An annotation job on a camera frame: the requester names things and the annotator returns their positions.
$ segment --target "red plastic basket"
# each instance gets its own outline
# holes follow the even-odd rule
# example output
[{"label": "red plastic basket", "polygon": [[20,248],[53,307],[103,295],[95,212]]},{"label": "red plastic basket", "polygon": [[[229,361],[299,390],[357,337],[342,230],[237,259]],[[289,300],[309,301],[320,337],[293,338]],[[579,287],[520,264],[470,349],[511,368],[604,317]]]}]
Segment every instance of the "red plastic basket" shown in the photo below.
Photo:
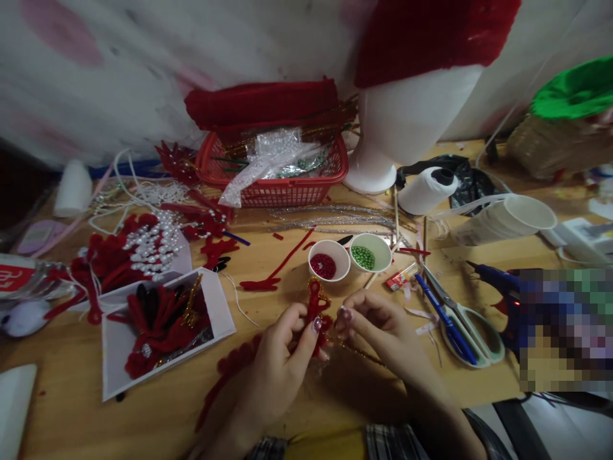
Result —
[{"label": "red plastic basket", "polygon": [[[225,151],[217,135],[211,132],[202,143],[196,157],[198,177],[209,187],[225,190],[237,173],[224,171],[228,168],[228,163],[215,160],[215,157],[225,158]],[[345,142],[339,134],[334,140],[328,166],[322,170],[320,177],[255,181],[242,191],[242,206],[280,208],[319,204],[328,194],[330,187],[343,182],[348,169]]]}]

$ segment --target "wooden table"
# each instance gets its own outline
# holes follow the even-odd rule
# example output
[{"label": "wooden table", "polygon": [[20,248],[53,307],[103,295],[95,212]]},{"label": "wooden table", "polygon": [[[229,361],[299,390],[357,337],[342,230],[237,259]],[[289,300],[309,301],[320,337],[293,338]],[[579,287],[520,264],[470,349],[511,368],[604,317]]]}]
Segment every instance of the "wooden table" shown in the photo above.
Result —
[{"label": "wooden table", "polygon": [[[475,156],[482,145],[481,141],[439,144],[428,154],[428,158],[444,153]],[[533,196],[549,204],[560,220],[587,214],[585,202],[576,200],[583,194],[582,188],[576,185],[553,189],[528,178],[517,166],[504,161],[497,165],[496,174],[504,178],[516,193]],[[330,196],[335,203],[378,206],[341,185],[334,187]],[[391,202],[390,195],[380,195],[379,198]],[[51,207],[52,203],[47,203],[40,217],[49,217]],[[441,208],[446,207],[446,203],[441,205]],[[450,223],[455,225],[465,219],[456,217]],[[109,222],[109,227],[112,228],[114,223]],[[268,276],[305,234],[304,230],[287,231],[284,233],[285,240],[279,241],[267,232],[272,224],[273,219],[266,210],[244,209],[237,212],[232,232],[252,243],[250,247],[242,247],[231,254],[232,261],[226,272],[237,283]],[[414,234],[409,231],[404,233],[412,242],[415,241]],[[82,224],[60,247],[49,252],[47,258],[69,262],[77,250],[86,245],[90,234],[91,228]],[[314,233],[311,240],[326,238],[329,238],[328,234]],[[205,262],[199,248],[199,244],[192,244],[194,267]],[[500,329],[504,327],[506,318],[489,307],[500,299],[499,294],[485,283],[468,279],[462,270],[464,260],[487,263],[502,270],[571,266],[562,263],[538,236],[473,249],[457,247],[449,239],[442,242],[430,240],[429,249],[432,255],[428,257],[428,266],[439,274],[450,295],[458,302],[484,313]],[[299,250],[281,271],[282,281],[277,292],[246,293],[239,290],[243,310],[261,327],[274,322],[291,302],[306,301],[306,255],[307,252]],[[402,291],[392,295],[381,283],[412,260],[408,255],[396,255],[393,266],[371,289],[392,297],[400,305],[407,304]],[[328,289],[327,294],[333,299],[330,311],[336,312],[342,299],[362,287],[366,281],[367,278],[362,277]],[[217,361],[258,332],[238,312],[234,290],[224,277],[222,284],[237,333],[161,376],[131,389],[121,403],[115,400],[105,404],[101,402],[100,329],[87,324],[85,320],[79,321],[78,313],[60,315],[30,338],[19,341],[3,338],[0,371],[28,363],[38,366],[22,444],[23,458],[169,459],[185,452],[193,442],[193,427],[204,395],[218,378]],[[421,295],[413,295],[408,305],[413,309],[430,311],[430,306],[424,303]],[[411,316],[411,322],[417,328],[427,320]],[[439,366],[436,347],[428,335],[421,337],[422,346],[462,407],[520,396],[518,365],[511,353],[495,366],[473,371],[461,366],[450,355],[439,332],[435,336],[442,367]],[[236,378],[229,385],[228,391],[213,408],[209,423],[219,423],[231,407],[239,391],[240,379]],[[296,402],[271,433],[288,437],[315,427],[399,421],[405,414],[404,401],[402,390],[391,374],[340,350],[329,364],[312,364]]]}]

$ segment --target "paper cup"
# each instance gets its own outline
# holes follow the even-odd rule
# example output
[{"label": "paper cup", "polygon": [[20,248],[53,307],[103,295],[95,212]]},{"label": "paper cup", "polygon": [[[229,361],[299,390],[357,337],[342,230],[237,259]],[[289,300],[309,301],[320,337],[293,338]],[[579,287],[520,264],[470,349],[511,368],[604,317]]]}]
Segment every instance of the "paper cup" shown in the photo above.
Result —
[{"label": "paper cup", "polygon": [[[375,266],[373,270],[367,270],[356,262],[353,258],[351,249],[354,246],[362,246],[370,249],[375,256]],[[377,235],[372,233],[363,233],[353,237],[349,245],[349,257],[351,257],[351,266],[360,272],[379,273],[387,270],[391,264],[391,249],[388,244]]]},{"label": "paper cup", "polygon": [[[326,254],[327,256],[330,256],[332,260],[334,260],[334,263],[337,266],[337,270],[334,273],[334,277],[332,279],[327,280],[325,278],[320,277],[318,274],[315,273],[313,267],[311,267],[311,259],[317,254]],[[308,252],[308,271],[310,271],[311,275],[316,276],[322,281],[336,282],[342,280],[345,276],[347,276],[347,273],[349,273],[350,266],[351,260],[349,258],[349,254],[347,253],[347,250],[335,241],[318,241],[311,247],[311,250]]]},{"label": "paper cup", "polygon": [[515,195],[491,204],[477,216],[451,230],[453,240],[463,246],[480,246],[515,240],[557,225],[554,212],[534,198]]}]

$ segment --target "painted fingernail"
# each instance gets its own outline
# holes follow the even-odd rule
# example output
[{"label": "painted fingernail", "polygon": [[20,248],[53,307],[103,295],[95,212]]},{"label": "painted fingernail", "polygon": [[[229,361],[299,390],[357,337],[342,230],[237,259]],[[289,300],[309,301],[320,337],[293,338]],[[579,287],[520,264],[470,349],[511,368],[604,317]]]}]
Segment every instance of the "painted fingernail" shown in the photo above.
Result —
[{"label": "painted fingernail", "polygon": [[319,334],[319,330],[321,329],[321,318],[318,316],[317,318],[315,318],[315,321],[313,321],[313,330],[315,331],[316,334]]},{"label": "painted fingernail", "polygon": [[341,306],[339,312],[342,315],[342,317],[345,319],[345,321],[351,321],[351,310],[346,309],[345,306],[343,305]]}]

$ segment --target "plaid shirt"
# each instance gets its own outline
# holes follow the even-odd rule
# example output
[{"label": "plaid shirt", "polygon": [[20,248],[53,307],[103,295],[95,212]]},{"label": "plaid shirt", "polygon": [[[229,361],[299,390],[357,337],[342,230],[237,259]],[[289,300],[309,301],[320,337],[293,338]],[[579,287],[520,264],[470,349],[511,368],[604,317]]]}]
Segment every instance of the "plaid shirt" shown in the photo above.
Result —
[{"label": "plaid shirt", "polygon": [[[471,410],[464,414],[487,450],[489,460],[511,460],[498,435]],[[410,425],[368,425],[366,445],[369,460],[428,460]],[[263,438],[249,453],[249,460],[278,460],[285,455],[288,441]]]}]

